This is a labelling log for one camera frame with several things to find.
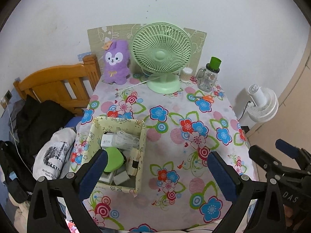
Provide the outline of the white 45W charger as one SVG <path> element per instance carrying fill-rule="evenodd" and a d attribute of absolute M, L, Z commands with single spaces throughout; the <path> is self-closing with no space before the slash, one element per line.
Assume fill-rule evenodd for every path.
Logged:
<path fill-rule="evenodd" d="M 102 149 L 112 147 L 113 133 L 103 134 L 100 142 L 100 146 Z"/>

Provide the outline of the white clip fan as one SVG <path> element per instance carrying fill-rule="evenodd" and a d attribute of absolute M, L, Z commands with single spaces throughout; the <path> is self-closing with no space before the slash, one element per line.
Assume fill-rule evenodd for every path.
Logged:
<path fill-rule="evenodd" d="M 252 104 L 247 108 L 250 119 L 256 123 L 270 121 L 277 113 L 279 102 L 273 90 L 252 84 L 248 88 Z"/>

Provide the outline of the white printed bag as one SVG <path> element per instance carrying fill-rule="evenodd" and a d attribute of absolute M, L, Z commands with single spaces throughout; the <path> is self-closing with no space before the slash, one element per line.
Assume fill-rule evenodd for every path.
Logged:
<path fill-rule="evenodd" d="M 76 132 L 72 128 L 63 128 L 55 132 L 50 140 L 41 148 L 35 157 L 33 177 L 38 180 L 45 177 L 48 180 L 59 178 L 68 153 L 73 147 Z"/>

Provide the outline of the small white plug charger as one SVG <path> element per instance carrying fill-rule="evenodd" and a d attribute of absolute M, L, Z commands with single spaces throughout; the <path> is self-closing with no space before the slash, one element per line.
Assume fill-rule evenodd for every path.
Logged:
<path fill-rule="evenodd" d="M 123 171 L 114 176 L 113 181 L 116 185 L 120 185 L 130 179 L 129 175 L 126 171 Z"/>

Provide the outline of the floral tablecloth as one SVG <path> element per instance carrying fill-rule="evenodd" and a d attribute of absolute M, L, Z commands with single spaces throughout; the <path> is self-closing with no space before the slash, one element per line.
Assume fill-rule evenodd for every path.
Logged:
<path fill-rule="evenodd" d="M 194 96 L 210 95 L 214 103 Z M 71 154 L 72 171 L 98 116 L 139 119 L 147 128 L 141 190 L 98 187 L 84 205 L 99 227 L 135 232 L 183 230 L 221 219 L 230 207 L 207 166 L 216 151 L 240 175 L 255 177 L 246 137 L 219 84 L 206 93 L 192 77 L 172 94 L 158 94 L 134 74 L 124 85 L 101 79 L 90 98 Z"/>

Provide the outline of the green round case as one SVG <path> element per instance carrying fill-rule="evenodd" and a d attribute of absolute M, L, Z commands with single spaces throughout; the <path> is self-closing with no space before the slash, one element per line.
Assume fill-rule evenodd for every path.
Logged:
<path fill-rule="evenodd" d="M 110 173 L 119 169 L 125 162 L 125 155 L 116 147 L 108 147 L 104 149 L 107 152 L 107 165 L 104 172 Z"/>

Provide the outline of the black clothing pile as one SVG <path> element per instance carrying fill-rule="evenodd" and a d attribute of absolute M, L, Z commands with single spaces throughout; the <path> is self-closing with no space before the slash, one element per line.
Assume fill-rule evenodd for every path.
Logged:
<path fill-rule="evenodd" d="M 63 128 L 74 114 L 60 104 L 46 100 L 42 103 L 28 95 L 16 117 L 18 151 L 29 169 L 34 165 L 34 156 Z"/>

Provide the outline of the glass mason jar mug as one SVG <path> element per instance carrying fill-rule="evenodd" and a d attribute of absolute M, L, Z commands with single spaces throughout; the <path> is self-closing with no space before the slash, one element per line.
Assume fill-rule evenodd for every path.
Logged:
<path fill-rule="evenodd" d="M 217 57 L 211 57 L 210 62 L 205 68 L 197 72 L 198 88 L 205 92 L 211 92 L 220 72 L 221 60 Z"/>

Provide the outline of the yellow cartoon fabric basket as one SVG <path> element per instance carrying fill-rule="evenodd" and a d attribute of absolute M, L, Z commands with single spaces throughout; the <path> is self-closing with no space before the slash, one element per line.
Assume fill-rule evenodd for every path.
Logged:
<path fill-rule="evenodd" d="M 128 160 L 125 155 L 126 150 L 121 149 L 119 146 L 113 145 L 110 145 L 107 148 L 103 148 L 101 146 L 101 142 L 107 140 L 106 138 L 103 138 L 103 135 L 116 134 L 118 131 L 124 131 L 127 134 L 139 138 L 139 145 L 136 149 L 138 151 L 138 159 L 135 160 L 135 166 L 137 167 L 137 172 L 134 176 L 135 184 L 133 187 L 127 187 L 98 182 L 97 186 L 109 188 L 114 191 L 131 193 L 133 196 L 136 196 L 141 190 L 143 158 L 147 135 L 147 128 L 143 120 L 104 116 L 98 116 L 94 118 L 91 122 L 91 126 L 86 137 L 81 164 L 88 163 L 98 150 L 103 150 L 106 152 L 106 156 L 104 160 L 100 161 L 103 164 L 101 167 L 102 172 L 112 173 L 120 169 L 121 166 L 124 165 Z"/>

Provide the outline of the cream round cartoon item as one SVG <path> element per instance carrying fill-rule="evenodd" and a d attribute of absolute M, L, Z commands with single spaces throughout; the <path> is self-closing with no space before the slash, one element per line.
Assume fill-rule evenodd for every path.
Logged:
<path fill-rule="evenodd" d="M 140 160 L 141 153 L 138 149 L 131 149 L 130 155 L 128 158 L 127 164 L 127 173 L 130 176 L 135 176 L 139 169 L 139 160 Z"/>

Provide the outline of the cotton swab container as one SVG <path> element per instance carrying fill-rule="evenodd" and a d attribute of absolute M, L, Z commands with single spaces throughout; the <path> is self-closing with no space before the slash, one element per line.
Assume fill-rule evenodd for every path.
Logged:
<path fill-rule="evenodd" d="M 180 71 L 180 81 L 186 83 L 188 81 L 190 81 L 190 78 L 192 76 L 193 70 L 192 68 L 189 67 L 184 67 L 181 71 Z"/>

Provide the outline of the wooden bed headboard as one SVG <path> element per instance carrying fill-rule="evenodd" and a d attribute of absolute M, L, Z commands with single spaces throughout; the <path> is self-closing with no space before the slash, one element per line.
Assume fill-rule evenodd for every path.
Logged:
<path fill-rule="evenodd" d="M 82 116 L 92 94 L 87 92 L 83 80 L 94 90 L 101 77 L 98 59 L 94 54 L 83 57 L 75 65 L 59 65 L 30 74 L 13 83 L 22 99 L 31 96 L 39 102 L 52 100 L 75 115 Z"/>

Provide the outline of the green desk fan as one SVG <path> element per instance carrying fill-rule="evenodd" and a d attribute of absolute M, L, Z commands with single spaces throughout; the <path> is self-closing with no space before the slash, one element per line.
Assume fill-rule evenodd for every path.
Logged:
<path fill-rule="evenodd" d="M 177 72 L 189 63 L 192 42 L 186 31 L 173 24 L 151 23 L 134 34 L 131 54 L 137 65 L 151 74 L 147 80 L 150 90 L 172 94 L 180 88 Z"/>

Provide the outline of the purple plush toy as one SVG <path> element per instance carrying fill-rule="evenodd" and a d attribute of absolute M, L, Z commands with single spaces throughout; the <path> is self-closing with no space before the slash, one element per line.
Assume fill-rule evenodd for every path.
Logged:
<path fill-rule="evenodd" d="M 114 40 L 106 42 L 103 46 L 104 54 L 104 82 L 123 85 L 130 75 L 129 61 L 130 51 L 127 40 Z"/>

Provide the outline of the orange handled scissors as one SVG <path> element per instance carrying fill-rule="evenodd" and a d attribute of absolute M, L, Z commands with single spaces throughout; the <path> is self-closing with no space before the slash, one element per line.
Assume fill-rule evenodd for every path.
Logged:
<path fill-rule="evenodd" d="M 207 101 L 207 102 L 209 102 L 209 103 L 214 103 L 214 99 L 213 99 L 213 97 L 212 96 L 210 96 L 210 95 L 206 95 L 206 96 L 194 96 L 193 97 L 194 99 L 203 99 L 203 100 L 205 100 L 205 101 Z"/>

